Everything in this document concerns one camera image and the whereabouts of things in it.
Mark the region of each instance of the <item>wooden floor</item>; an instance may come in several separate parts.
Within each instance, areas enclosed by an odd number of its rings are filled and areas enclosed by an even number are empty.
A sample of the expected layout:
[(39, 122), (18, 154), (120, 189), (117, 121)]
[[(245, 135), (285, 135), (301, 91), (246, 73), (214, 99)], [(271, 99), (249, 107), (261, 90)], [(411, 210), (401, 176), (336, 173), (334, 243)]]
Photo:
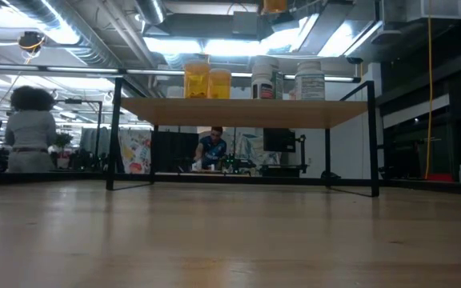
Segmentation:
[(459, 287), (461, 195), (0, 186), (0, 287)]

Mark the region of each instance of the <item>curly hair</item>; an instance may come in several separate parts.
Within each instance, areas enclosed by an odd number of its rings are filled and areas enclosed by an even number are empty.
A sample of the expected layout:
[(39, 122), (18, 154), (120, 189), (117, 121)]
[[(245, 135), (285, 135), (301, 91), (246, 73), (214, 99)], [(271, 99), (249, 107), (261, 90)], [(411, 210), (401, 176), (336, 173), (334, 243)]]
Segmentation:
[(49, 111), (53, 109), (54, 98), (44, 89), (22, 86), (14, 90), (10, 103), (17, 111)]

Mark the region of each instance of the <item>bottle label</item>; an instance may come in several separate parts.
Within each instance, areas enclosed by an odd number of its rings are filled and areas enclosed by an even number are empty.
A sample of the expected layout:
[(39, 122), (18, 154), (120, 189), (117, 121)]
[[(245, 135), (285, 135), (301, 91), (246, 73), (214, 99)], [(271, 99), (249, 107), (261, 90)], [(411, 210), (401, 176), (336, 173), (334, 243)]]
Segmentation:
[(275, 99), (275, 95), (273, 93), (273, 86), (270, 84), (254, 84), (252, 90), (253, 99)]
[(282, 100), (284, 95), (284, 74), (278, 71), (273, 71), (271, 82), (275, 84), (274, 93), (275, 99)]
[(296, 98), (302, 100), (325, 100), (325, 75), (297, 75)]

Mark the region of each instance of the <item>woman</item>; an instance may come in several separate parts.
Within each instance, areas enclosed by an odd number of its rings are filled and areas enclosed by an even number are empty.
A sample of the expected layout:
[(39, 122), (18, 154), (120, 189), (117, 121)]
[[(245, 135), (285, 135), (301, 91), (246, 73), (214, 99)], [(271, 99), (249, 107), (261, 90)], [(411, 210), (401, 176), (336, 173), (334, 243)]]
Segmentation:
[(23, 86), (10, 98), (17, 113), (6, 124), (6, 143), (12, 146), (8, 158), (11, 173), (44, 173), (54, 169), (47, 147), (56, 139), (56, 123), (49, 112), (54, 99), (42, 89)]

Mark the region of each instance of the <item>black metal table frame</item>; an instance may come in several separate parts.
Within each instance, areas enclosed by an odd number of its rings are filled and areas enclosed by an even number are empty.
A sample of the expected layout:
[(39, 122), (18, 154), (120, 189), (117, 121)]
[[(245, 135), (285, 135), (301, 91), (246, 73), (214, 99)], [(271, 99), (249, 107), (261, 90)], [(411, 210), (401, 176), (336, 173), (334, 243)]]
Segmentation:
[[(287, 184), (287, 185), (319, 185), (326, 186), (332, 190), (358, 194), (362, 196), (378, 197), (379, 196), (379, 173), (378, 173), (378, 150), (376, 139), (376, 104), (375, 104), (375, 83), (373, 81), (365, 81), (355, 89), (353, 89), (346, 96), (339, 101), (346, 101), (348, 98), (356, 94), (362, 89), (367, 89), (367, 118), (369, 124), (369, 151), (371, 161), (371, 180), (367, 179), (319, 179), (319, 178), (264, 178), (264, 177), (209, 177), (209, 176), (195, 176), (195, 175), (157, 175), (155, 163), (157, 163), (157, 155), (155, 153), (154, 136), (158, 131), (158, 125), (154, 123), (154, 129), (151, 134), (151, 147), (150, 147), (150, 173), (148, 175), (140, 176), (125, 176), (117, 175), (115, 173), (115, 164), (117, 162), (118, 151), (118, 124), (120, 121), (120, 109), (122, 106), (122, 87), (126, 86), (133, 90), (136, 94), (146, 98), (146, 95), (139, 89), (132, 86), (124, 78), (115, 79), (114, 90), (114, 106), (113, 118), (111, 119), (111, 135), (110, 135), (110, 155), (108, 159), (108, 173), (106, 175), (106, 189), (107, 190), (121, 190), (134, 188), (137, 186), (152, 185), (155, 182), (217, 182), (217, 183), (244, 183), (244, 184)], [(331, 133), (330, 129), (325, 129), (325, 170), (331, 171)], [(143, 181), (143, 183), (134, 186), (127, 186), (122, 188), (115, 188), (114, 182), (116, 180), (127, 181)], [(335, 186), (370, 186), (371, 194), (360, 194), (353, 191), (336, 189)]]

